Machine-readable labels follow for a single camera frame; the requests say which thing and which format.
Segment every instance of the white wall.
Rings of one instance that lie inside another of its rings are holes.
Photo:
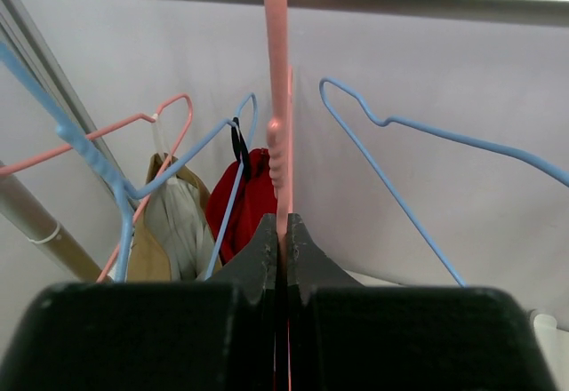
[[[196,104],[187,148],[249,90],[268,108],[260,7],[22,1],[98,126],[186,91]],[[315,241],[360,273],[452,282],[322,106],[321,76],[354,85],[381,117],[511,144],[569,170],[568,36],[564,28],[291,10],[295,209]],[[510,159],[397,125],[375,128],[347,97],[331,99],[468,283],[510,291],[569,328],[566,188]],[[167,114],[176,132],[183,113]],[[261,128],[255,145],[263,141]],[[149,132],[132,128],[107,142],[140,184],[153,151]],[[231,160],[225,132],[190,168],[211,188]]]
[[[0,158],[5,164],[61,145],[53,120],[5,67],[0,67],[0,99]],[[107,259],[119,237],[119,215],[77,154],[66,153],[16,176],[96,261]],[[0,235],[1,358],[29,302],[47,285],[74,277],[1,214]]]

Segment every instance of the wire hanger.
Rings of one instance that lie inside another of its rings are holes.
[[[81,157],[96,171],[111,187],[115,196],[116,205],[121,212],[121,243],[116,265],[116,280],[124,281],[130,243],[132,240],[132,210],[128,204],[128,198],[140,200],[149,196],[154,190],[158,189],[171,176],[178,172],[189,160],[191,160],[207,143],[217,135],[225,125],[236,127],[236,124],[229,119],[221,120],[205,137],[203,137],[194,147],[181,156],[177,162],[168,167],[160,176],[156,176],[148,184],[140,189],[136,189],[132,183],[124,178],[104,157],[104,155],[90,142],[79,128],[67,117],[56,102],[44,91],[41,85],[34,79],[28,71],[21,65],[16,56],[8,49],[5,43],[0,43],[0,59],[20,83],[34,96],[34,98],[44,107],[44,109],[57,122],[57,134],[73,147]],[[247,95],[237,108],[241,112],[243,106],[252,100],[253,121],[257,120],[257,99],[254,93]]]
[[[255,129],[257,128],[257,118],[258,118],[257,117],[257,100],[255,97],[255,94],[251,93],[243,102],[241,102],[241,105],[239,105],[239,107],[237,107],[237,110],[235,113],[235,117],[241,116],[241,111],[243,110],[243,107],[244,107],[246,101],[248,101],[250,97],[252,98],[253,113],[252,113],[251,129],[249,129],[249,134],[247,135],[247,141],[246,141],[247,147],[251,146],[252,137],[255,133]],[[220,232],[217,235],[217,239],[215,240],[215,245],[213,246],[213,254],[212,254],[212,257],[210,258],[210,263],[207,266],[207,269],[205,270],[205,280],[207,280],[208,278],[210,278],[212,276],[213,268],[215,267],[215,260],[217,259],[218,255],[220,254],[221,243],[223,242],[223,237],[225,236],[225,232],[227,231],[227,228],[228,228],[229,217],[231,216],[231,211],[233,209],[233,205],[235,204],[237,190],[239,189],[239,182],[241,182],[241,176],[243,175],[244,167],[245,167],[245,161],[244,161],[244,153],[243,153],[241,156],[241,161],[239,162],[239,167],[237,168],[237,174],[236,174],[235,180],[233,181],[233,187],[231,187],[231,193],[229,194],[228,207],[225,209],[225,213],[223,213],[223,219],[221,220]]]
[[[330,101],[328,100],[328,95],[325,92],[325,85],[326,84],[331,84],[333,86],[336,86],[337,88],[339,88],[343,92],[350,95],[352,98],[356,99],[357,103],[364,110],[367,118],[369,118],[372,121],[372,123],[374,123],[380,127],[386,127],[391,123],[402,124],[403,126],[411,127],[417,131],[426,132],[426,133],[429,133],[431,135],[438,136],[439,138],[443,138],[445,140],[451,140],[453,142],[458,142],[458,143],[461,143],[464,145],[468,145],[470,147],[481,148],[483,150],[491,151],[491,152],[496,153],[496,154],[502,154],[503,156],[513,157],[513,158],[516,158],[517,160],[521,160],[524,163],[530,164],[531,166],[535,167],[536,169],[539,169],[540,171],[548,174],[553,179],[558,180],[559,182],[561,182],[566,187],[569,187],[569,173],[563,171],[562,169],[558,168],[554,164],[551,164],[551,163],[545,161],[541,157],[538,157],[534,154],[528,153],[527,151],[524,151],[524,150],[521,150],[518,148],[508,147],[505,145],[500,145],[500,144],[496,144],[493,142],[488,142],[486,140],[479,140],[477,138],[472,138],[470,136],[461,135],[459,133],[444,131],[442,129],[438,129],[437,127],[429,126],[428,124],[416,122],[414,120],[410,120],[408,118],[404,118],[404,117],[400,117],[400,116],[391,116],[391,117],[386,118],[385,120],[380,120],[369,109],[364,98],[358,92],[354,91],[349,86],[340,82],[339,80],[336,80],[336,79],[331,78],[331,77],[325,77],[322,80],[320,80],[320,85],[319,85],[320,97],[322,98],[322,101],[323,101],[324,105],[326,106],[326,108],[328,109],[328,111],[330,112],[330,114],[332,114],[332,116],[336,119],[338,124],[344,130],[344,132],[346,132],[348,134],[348,136],[354,141],[356,146],[359,148],[359,150],[364,155],[365,159],[373,167],[375,172],[378,174],[380,179],[383,181],[385,186],[388,188],[389,192],[395,197],[395,199],[397,200],[397,203],[401,206],[401,208],[403,209],[403,211],[405,212],[405,214],[407,215],[409,220],[415,225],[415,227],[417,228],[419,233],[424,238],[425,242],[427,242],[427,244],[430,246],[430,248],[433,250],[433,252],[437,255],[437,257],[443,263],[445,268],[448,270],[448,272],[453,276],[454,280],[460,286],[466,285],[464,283],[464,280],[462,280],[462,277],[460,276],[460,274],[456,271],[456,269],[454,269],[452,263],[448,260],[448,258],[439,249],[439,247],[433,241],[433,239],[431,238],[429,233],[427,233],[427,230],[423,227],[423,225],[421,225],[421,223],[419,222],[417,217],[413,214],[413,211],[411,210],[411,208],[407,205],[407,203],[405,202],[403,197],[397,192],[397,190],[395,189],[395,187],[393,186],[391,181],[388,179],[388,177],[385,175],[385,173],[381,170],[380,166],[375,162],[372,155],[369,153],[367,148],[365,148],[365,146],[361,142],[361,140],[359,140],[359,138],[356,136],[356,134],[354,132],[352,132],[352,130],[341,119],[341,117],[338,115],[336,110],[332,107]]]
[[[170,164],[170,162],[172,160],[172,156],[176,152],[176,149],[178,149],[178,147],[180,146],[182,139],[186,135],[186,133],[189,129],[189,126],[192,123],[192,118],[193,118],[193,114],[194,114],[194,107],[192,105],[192,101],[191,101],[190,97],[186,93],[176,95],[176,96],[166,100],[162,104],[160,104],[158,106],[158,108],[156,109],[156,113],[152,116],[147,116],[146,114],[142,114],[142,113],[135,114],[134,116],[127,117],[124,120],[121,120],[120,122],[116,122],[114,124],[111,124],[107,127],[99,129],[98,131],[91,132],[88,135],[85,135],[85,137],[88,140],[95,140],[95,139],[100,138],[102,136],[105,136],[111,132],[122,129],[126,125],[134,123],[134,122],[139,121],[139,120],[143,120],[143,121],[149,122],[151,124],[156,124],[158,121],[158,117],[163,113],[163,111],[167,107],[171,106],[177,100],[182,100],[182,99],[184,99],[186,101],[186,103],[188,104],[188,118],[186,119],[184,126],[182,127],[180,133],[178,134],[178,137],[176,138],[174,144],[172,145],[172,153],[166,157],[166,159],[163,161],[162,166],[158,170],[158,173],[156,174],[156,175],[160,175],[166,169],[168,164]],[[51,149],[49,151],[45,151],[44,153],[39,154],[37,156],[32,156],[29,159],[23,160],[23,161],[18,162],[16,164],[10,164],[10,165],[0,167],[0,176],[7,176],[7,175],[10,175],[12,173],[23,171],[23,170],[25,170],[31,166],[35,166],[36,164],[40,164],[46,160],[50,160],[50,159],[54,158],[55,156],[59,156],[60,154],[66,153],[66,152],[70,151],[71,149],[73,149],[73,147],[71,147],[69,144],[65,144],[65,145],[62,145],[60,147]],[[142,213],[142,211],[144,210],[144,208],[148,204],[149,198],[150,198],[150,195],[147,195],[140,202],[139,207],[136,209],[136,211],[134,212],[134,215],[132,217],[132,223],[133,224],[136,223],[140,214]],[[111,253],[110,257],[108,258],[108,261],[105,264],[105,267],[101,270],[99,277],[97,278],[98,283],[103,282],[106,279],[108,271],[110,271],[110,269],[115,264],[116,257],[118,255],[118,251],[119,251],[119,247],[120,247],[120,243],[118,243],[116,245],[115,249]]]

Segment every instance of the tan bag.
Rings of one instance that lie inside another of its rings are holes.
[[[150,182],[155,178],[158,170],[162,166],[162,159],[160,155],[155,154],[150,159],[150,166],[148,168],[148,175],[146,182]],[[176,178],[188,183],[191,187],[197,188],[197,191],[193,191],[196,196],[193,197],[196,204],[198,204],[197,209],[199,210],[200,220],[203,224],[194,224],[197,227],[204,227],[204,233],[207,233],[207,238],[211,238],[211,231],[207,222],[205,220],[205,206],[209,200],[210,193],[207,190],[205,184],[186,166],[182,167],[177,173]],[[150,231],[148,224],[145,219],[148,216],[147,210],[155,206],[149,203],[142,214],[139,217],[135,227],[134,227],[134,237],[132,239],[132,249],[131,257],[129,259],[128,271],[127,271],[127,281],[129,282],[139,282],[139,281],[171,281],[177,277],[172,277],[172,256],[168,256],[168,252],[162,245],[157,241],[155,236]],[[221,263],[219,257],[216,260],[214,271],[221,268]]]

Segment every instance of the blue hanger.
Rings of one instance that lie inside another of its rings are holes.
[[[433,126],[429,126],[428,124],[415,122],[414,120],[409,120],[408,118],[404,118],[404,117],[391,116],[391,117],[386,118],[385,120],[380,120],[369,109],[369,107],[365,103],[364,98],[359,93],[357,93],[356,91],[354,91],[353,89],[351,89],[350,87],[345,85],[344,83],[342,83],[342,82],[340,82],[334,78],[325,77],[322,80],[320,80],[320,85],[319,85],[320,97],[322,98],[322,101],[323,101],[324,105],[326,106],[326,108],[328,108],[328,111],[330,111],[330,114],[332,114],[332,116],[336,119],[336,121],[341,126],[341,128],[354,141],[354,143],[357,145],[359,150],[364,155],[365,159],[373,167],[375,172],[378,174],[378,176],[381,178],[381,180],[383,181],[385,186],[388,188],[389,192],[395,197],[395,199],[397,200],[397,203],[399,203],[401,208],[404,210],[404,212],[407,215],[407,217],[409,218],[409,220],[415,225],[415,227],[417,228],[419,233],[422,235],[422,237],[425,239],[427,244],[430,246],[430,248],[433,250],[433,252],[438,256],[438,258],[443,263],[443,265],[445,265],[448,272],[451,273],[454,280],[456,280],[456,282],[460,286],[465,286],[465,283],[462,280],[459,273],[454,269],[451,262],[446,258],[446,256],[442,253],[442,251],[438,248],[437,244],[433,241],[433,239],[427,233],[427,230],[423,227],[423,225],[421,225],[421,223],[419,222],[417,217],[415,217],[415,215],[413,214],[413,211],[409,208],[409,206],[407,205],[407,203],[405,202],[403,197],[401,197],[401,195],[393,187],[393,184],[389,181],[388,177],[381,170],[380,166],[375,162],[375,160],[373,160],[372,155],[364,147],[364,144],[362,144],[362,142],[357,138],[357,136],[354,134],[354,132],[352,132],[351,129],[349,129],[348,125],[341,119],[341,117],[338,115],[336,110],[330,104],[330,101],[328,100],[328,96],[326,95],[326,92],[325,92],[325,84],[326,83],[329,83],[329,84],[332,84],[332,85],[338,87],[339,89],[341,89],[342,91],[344,91],[345,93],[350,95],[351,97],[355,98],[357,100],[357,102],[359,103],[360,107],[364,110],[365,115],[374,124],[376,124],[380,127],[386,127],[391,123],[398,123],[398,124],[402,124],[403,126],[412,127],[413,129],[416,129],[416,130],[421,131],[421,132],[430,133],[431,135],[438,136],[439,138],[444,138],[446,140],[451,140],[453,142],[459,142],[461,144],[469,145],[469,146],[474,147],[474,148],[485,149],[486,151],[492,151],[494,153],[502,154],[504,156],[513,157],[513,158],[516,158],[517,160],[521,160],[522,162],[530,164],[531,166],[539,169],[542,172],[547,173],[550,177],[554,178],[555,180],[558,180],[559,182],[561,182],[566,187],[569,187],[569,173],[559,169],[558,167],[556,167],[555,165],[553,165],[551,163],[546,162],[544,159],[542,159],[538,156],[535,156],[535,155],[528,153],[526,151],[523,151],[521,149],[507,147],[505,145],[500,145],[500,144],[495,144],[493,142],[488,142],[486,140],[479,140],[477,138],[472,138],[470,136],[464,136],[464,135],[461,135],[459,133],[444,131],[442,129],[438,129],[438,128],[433,127]]]
[[[128,198],[140,200],[154,190],[158,189],[164,184],[171,176],[179,171],[187,162],[189,162],[199,151],[217,135],[225,126],[236,127],[236,124],[229,119],[221,120],[205,137],[200,140],[194,147],[192,147],[186,154],[181,156],[178,161],[171,164],[164,173],[146,184],[141,189],[136,189],[132,183],[124,178],[104,157],[104,155],[90,142],[84,133],[69,119],[63,110],[57,105],[52,97],[44,91],[42,86],[32,77],[29,72],[22,66],[16,56],[8,49],[5,43],[0,43],[0,59],[10,69],[14,76],[26,89],[34,96],[34,98],[44,107],[44,109],[52,116],[57,122],[56,132],[65,140],[71,147],[73,147],[79,155],[96,171],[110,186],[115,196],[116,205],[121,212],[122,227],[121,227],[121,243],[116,262],[116,280],[118,282],[124,281],[126,278],[126,269],[128,266],[128,256],[132,240],[132,209],[128,203]],[[254,93],[247,95],[236,110],[236,116],[239,116],[243,110],[244,105],[252,101],[253,107],[253,126],[249,132],[249,141],[252,139],[254,129],[257,124],[257,98]],[[236,175],[236,183],[241,178],[241,173]],[[228,207],[225,215],[231,212],[235,197],[229,199]],[[220,233],[220,241],[225,234]],[[214,250],[212,258],[210,259],[210,266],[215,263],[217,252]]]
[[[255,95],[253,96],[253,114],[252,114],[252,125],[251,129],[249,130],[249,134],[247,135],[247,147],[250,147],[252,144],[252,137],[255,133],[255,129],[257,128],[257,100],[255,99]],[[241,110],[243,109],[244,103],[242,102],[241,105],[237,108],[235,115],[239,117],[241,115]],[[237,168],[237,175],[235,180],[233,181],[233,187],[231,187],[231,193],[229,194],[229,201],[228,207],[223,213],[223,220],[221,221],[220,232],[217,235],[217,240],[215,240],[215,245],[213,246],[213,254],[210,258],[210,263],[205,270],[205,280],[212,276],[213,267],[215,266],[215,260],[217,259],[218,255],[220,254],[221,242],[223,242],[223,236],[228,228],[229,216],[231,216],[231,210],[233,209],[233,204],[235,204],[235,198],[237,194],[237,189],[239,188],[239,182],[241,182],[241,176],[243,175],[244,170],[244,162],[239,162],[239,167]]]

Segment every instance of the white cable tie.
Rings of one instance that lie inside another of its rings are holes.
[[[43,240],[32,240],[31,238],[28,239],[28,241],[30,243],[33,244],[46,244],[49,243],[51,240],[53,240],[55,237],[57,237],[57,235],[60,233],[61,231],[61,224],[60,222],[57,220],[55,222],[55,229],[53,230],[53,232],[51,234],[49,234],[46,238],[44,238]]]

